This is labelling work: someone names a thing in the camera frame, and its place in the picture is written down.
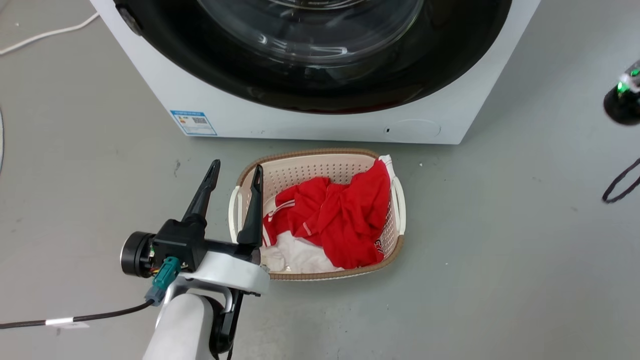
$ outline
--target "white washing machine body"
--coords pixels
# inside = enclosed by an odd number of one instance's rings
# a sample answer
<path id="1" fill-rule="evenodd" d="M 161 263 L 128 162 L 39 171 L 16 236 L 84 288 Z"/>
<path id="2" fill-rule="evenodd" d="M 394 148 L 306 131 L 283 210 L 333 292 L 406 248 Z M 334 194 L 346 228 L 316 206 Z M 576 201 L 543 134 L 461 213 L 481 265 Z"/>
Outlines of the white washing machine body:
<path id="1" fill-rule="evenodd" d="M 135 34 L 113 0 L 91 2 L 167 110 L 166 120 L 173 119 L 186 135 L 457 144 L 488 97 L 540 0 L 512 0 L 493 44 L 475 65 L 443 88 L 400 106 L 345 115 L 283 110 L 220 90 L 185 71 Z"/>

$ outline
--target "teal cable connector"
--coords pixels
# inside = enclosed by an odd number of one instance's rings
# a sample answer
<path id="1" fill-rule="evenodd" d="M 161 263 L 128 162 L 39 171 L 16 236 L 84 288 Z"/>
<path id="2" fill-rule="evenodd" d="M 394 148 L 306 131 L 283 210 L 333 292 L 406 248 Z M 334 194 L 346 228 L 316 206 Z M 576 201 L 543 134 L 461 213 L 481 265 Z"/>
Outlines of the teal cable connector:
<path id="1" fill-rule="evenodd" d="M 152 281 L 151 289 L 149 289 L 145 295 L 145 300 L 153 300 L 153 306 L 160 306 L 164 299 L 164 295 L 166 294 L 166 290 L 178 276 L 181 268 L 182 262 L 180 262 L 178 258 L 169 256 L 164 259 L 162 266 L 160 266 L 160 270 Z"/>

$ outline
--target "beige plastic basket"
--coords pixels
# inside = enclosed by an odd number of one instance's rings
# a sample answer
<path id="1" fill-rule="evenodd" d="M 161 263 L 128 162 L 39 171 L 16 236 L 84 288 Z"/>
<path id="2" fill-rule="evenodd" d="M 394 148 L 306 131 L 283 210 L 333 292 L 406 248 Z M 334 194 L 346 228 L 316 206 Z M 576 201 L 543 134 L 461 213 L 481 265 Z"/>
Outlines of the beige plastic basket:
<path id="1" fill-rule="evenodd" d="M 244 215 L 251 199 L 250 183 L 257 164 L 264 169 L 264 204 L 266 214 L 275 209 L 275 195 L 282 190 L 318 176 L 331 178 L 334 183 L 348 184 L 351 178 L 373 166 L 378 159 L 375 152 L 361 149 L 319 149 L 267 156 L 254 161 L 243 171 L 229 201 L 229 231 L 235 243 L 237 233 L 244 224 Z M 293 274 L 271 272 L 273 280 L 316 281 L 351 277 L 373 272 L 389 265 L 398 256 L 404 242 L 406 212 L 404 193 L 397 177 L 391 182 L 391 197 L 387 223 L 380 238 L 385 259 L 375 265 L 337 272 Z"/>

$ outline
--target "washing machine door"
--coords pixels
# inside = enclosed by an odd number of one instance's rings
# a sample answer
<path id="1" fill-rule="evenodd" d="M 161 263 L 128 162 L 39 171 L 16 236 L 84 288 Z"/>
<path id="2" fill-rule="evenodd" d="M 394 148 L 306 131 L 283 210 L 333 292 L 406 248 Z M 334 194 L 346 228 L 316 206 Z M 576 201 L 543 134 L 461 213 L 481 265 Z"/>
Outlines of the washing machine door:
<path id="1" fill-rule="evenodd" d="M 115 0 L 129 27 L 230 94 L 312 113 L 421 99 L 489 49 L 511 0 Z"/>

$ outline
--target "washing machine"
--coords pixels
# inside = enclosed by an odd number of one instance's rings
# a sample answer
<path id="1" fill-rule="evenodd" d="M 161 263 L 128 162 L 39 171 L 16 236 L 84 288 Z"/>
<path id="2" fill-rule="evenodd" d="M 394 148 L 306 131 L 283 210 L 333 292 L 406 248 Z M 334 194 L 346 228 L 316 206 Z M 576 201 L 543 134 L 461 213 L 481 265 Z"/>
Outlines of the washing machine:
<path id="1" fill-rule="evenodd" d="M 91 2 L 186 135 L 457 144 L 540 0 Z"/>

